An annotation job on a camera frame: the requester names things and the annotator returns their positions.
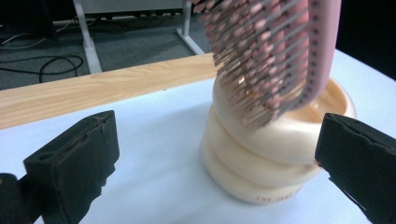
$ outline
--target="floor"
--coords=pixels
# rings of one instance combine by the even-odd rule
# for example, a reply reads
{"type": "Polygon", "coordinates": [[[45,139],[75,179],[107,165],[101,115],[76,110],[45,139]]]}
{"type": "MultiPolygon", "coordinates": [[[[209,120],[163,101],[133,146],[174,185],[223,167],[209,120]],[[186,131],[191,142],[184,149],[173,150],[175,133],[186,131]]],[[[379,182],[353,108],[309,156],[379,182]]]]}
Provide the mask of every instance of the floor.
{"type": "MultiPolygon", "coordinates": [[[[183,25],[180,14],[115,18],[111,21],[92,18],[87,23],[104,72],[194,55],[176,33],[176,28],[183,25]]],[[[0,90],[90,73],[78,23],[75,20],[59,22],[56,28],[62,29],[58,33],[58,41],[46,39],[39,42],[41,38],[24,35],[0,45],[0,90]],[[39,75],[40,72],[60,74],[39,75]]],[[[2,42],[15,35],[17,33],[0,31],[2,42]]],[[[210,52],[198,16],[191,18],[190,36],[204,52],[210,52]]]]}

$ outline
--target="hairbrush bristle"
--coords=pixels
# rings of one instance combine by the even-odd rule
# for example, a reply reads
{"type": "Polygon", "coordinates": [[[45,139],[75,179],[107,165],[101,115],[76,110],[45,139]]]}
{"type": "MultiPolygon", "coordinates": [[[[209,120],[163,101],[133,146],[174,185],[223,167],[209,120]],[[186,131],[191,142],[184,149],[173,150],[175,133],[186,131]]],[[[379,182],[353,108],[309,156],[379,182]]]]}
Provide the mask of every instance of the hairbrush bristle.
{"type": "Polygon", "coordinates": [[[338,26],[340,0],[192,2],[208,11],[201,18],[221,64],[220,86],[247,125],[265,126],[323,90],[336,35],[329,22],[338,26]]]}

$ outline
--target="cable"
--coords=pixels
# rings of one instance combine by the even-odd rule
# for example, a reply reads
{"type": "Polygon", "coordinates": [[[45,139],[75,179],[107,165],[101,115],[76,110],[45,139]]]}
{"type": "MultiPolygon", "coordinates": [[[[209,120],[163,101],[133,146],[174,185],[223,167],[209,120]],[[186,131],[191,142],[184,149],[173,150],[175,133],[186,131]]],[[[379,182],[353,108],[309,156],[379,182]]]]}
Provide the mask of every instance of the cable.
{"type": "Polygon", "coordinates": [[[75,76],[78,76],[77,70],[83,65],[84,61],[81,57],[77,55],[68,55],[68,56],[39,56],[39,57],[34,57],[34,58],[25,58],[25,59],[18,59],[18,60],[10,60],[10,61],[0,61],[0,63],[16,63],[16,62],[24,62],[24,61],[31,61],[31,60],[37,60],[37,59],[50,59],[44,65],[41,66],[39,72],[33,72],[33,71],[26,71],[26,70],[18,70],[18,69],[10,69],[10,68],[5,68],[5,67],[0,67],[0,70],[3,71],[8,71],[8,72],[14,72],[14,73],[25,73],[25,74],[31,74],[31,75],[38,75],[39,83],[42,83],[42,76],[44,75],[61,75],[69,72],[75,72],[75,76]],[[77,65],[75,65],[70,58],[78,59],[79,62],[77,65]],[[73,68],[72,69],[67,69],[64,71],[60,72],[51,72],[51,73],[45,73],[44,70],[45,68],[50,65],[51,63],[54,63],[58,60],[65,60],[72,64],[73,68]]]}
{"type": "MultiPolygon", "coordinates": [[[[75,19],[76,19],[76,17],[73,18],[73,20],[71,20],[70,22],[68,22],[64,27],[58,29],[58,30],[56,31],[56,33],[57,33],[57,34],[60,33],[60,32],[61,32],[62,30],[64,30],[67,26],[69,26],[75,19]]],[[[13,39],[15,39],[15,38],[18,38],[18,37],[21,37],[21,36],[25,36],[25,35],[30,35],[30,34],[29,34],[29,33],[24,33],[24,34],[20,34],[20,35],[14,35],[14,36],[12,36],[11,38],[9,38],[9,39],[3,41],[0,45],[4,45],[4,44],[6,44],[7,42],[10,42],[11,40],[13,40],[13,39]]],[[[22,46],[22,47],[2,47],[2,48],[0,48],[0,49],[28,49],[28,48],[34,47],[34,46],[36,46],[36,45],[39,45],[41,42],[43,42],[43,41],[46,40],[46,39],[47,39],[47,38],[42,38],[42,39],[40,39],[39,41],[35,42],[34,44],[27,45],[27,46],[22,46]]]]}

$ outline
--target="black cable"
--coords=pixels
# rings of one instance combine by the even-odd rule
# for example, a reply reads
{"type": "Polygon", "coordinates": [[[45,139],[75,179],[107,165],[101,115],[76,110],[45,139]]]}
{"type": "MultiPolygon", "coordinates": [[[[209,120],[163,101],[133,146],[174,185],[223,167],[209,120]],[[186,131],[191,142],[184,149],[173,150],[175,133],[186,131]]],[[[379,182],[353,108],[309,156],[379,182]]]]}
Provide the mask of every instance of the black cable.
{"type": "Polygon", "coordinates": [[[5,67],[0,67],[0,70],[3,71],[8,71],[8,72],[15,72],[15,73],[25,73],[25,74],[32,74],[32,75],[39,75],[39,82],[42,82],[42,76],[43,75],[61,75],[69,72],[75,72],[76,77],[78,76],[77,70],[84,64],[84,60],[77,56],[77,55],[68,55],[68,56],[39,56],[39,57],[33,57],[33,58],[25,58],[25,59],[18,59],[18,60],[10,60],[10,61],[0,61],[0,63],[16,63],[16,62],[24,62],[24,61],[30,61],[30,60],[36,60],[36,59],[50,59],[48,62],[44,63],[44,65],[41,66],[39,72],[33,72],[33,71],[25,71],[25,70],[19,70],[19,69],[10,69],[10,68],[5,68],[5,67]],[[69,58],[74,58],[78,59],[79,62],[77,65],[75,65],[69,58]],[[51,73],[45,73],[44,69],[50,65],[51,63],[54,63],[58,60],[66,60],[69,63],[72,64],[73,68],[72,69],[67,69],[64,71],[60,72],[51,72],[51,73]]]}

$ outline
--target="desk leg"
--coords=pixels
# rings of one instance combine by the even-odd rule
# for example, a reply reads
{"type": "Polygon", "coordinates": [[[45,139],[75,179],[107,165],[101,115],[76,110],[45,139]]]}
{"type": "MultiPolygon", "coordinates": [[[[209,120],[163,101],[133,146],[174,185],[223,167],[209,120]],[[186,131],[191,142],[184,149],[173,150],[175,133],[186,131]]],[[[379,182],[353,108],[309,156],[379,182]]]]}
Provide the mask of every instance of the desk leg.
{"type": "Polygon", "coordinates": [[[100,65],[98,55],[96,53],[95,45],[93,44],[93,40],[90,37],[90,32],[88,31],[87,22],[85,21],[84,10],[82,9],[80,0],[73,0],[73,2],[78,16],[79,27],[81,28],[81,32],[82,32],[85,58],[87,59],[90,73],[91,74],[101,73],[102,67],[100,65]]]}
{"type": "Polygon", "coordinates": [[[187,44],[187,46],[195,54],[204,54],[204,51],[191,39],[189,36],[190,30],[190,18],[191,18],[191,2],[189,0],[183,0],[183,15],[184,25],[183,28],[177,29],[177,34],[187,44]]]}

